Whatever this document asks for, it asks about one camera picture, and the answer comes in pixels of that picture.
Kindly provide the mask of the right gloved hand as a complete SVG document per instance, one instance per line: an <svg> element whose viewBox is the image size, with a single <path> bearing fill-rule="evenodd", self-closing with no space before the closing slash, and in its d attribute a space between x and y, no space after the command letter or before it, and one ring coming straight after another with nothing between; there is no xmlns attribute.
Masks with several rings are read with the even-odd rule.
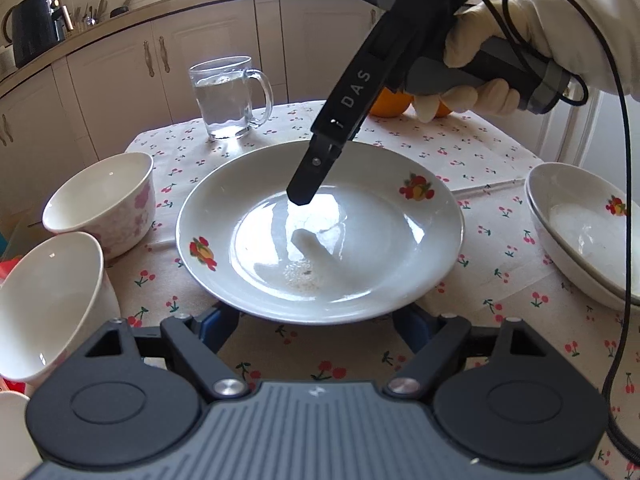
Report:
<svg viewBox="0 0 640 480"><path fill-rule="evenodd" d="M596 23L611 48L623 92L639 99L639 0L576 0ZM587 86L616 92L612 70L596 35L566 0L509 0L513 23L532 47L582 78ZM459 14L445 44L444 63L460 68L472 61L484 41L502 37L487 6L480 3ZM498 76L474 89L454 87L443 94L416 96L413 107L421 122L430 122L438 108L453 112L510 115L520 95Z"/></svg>

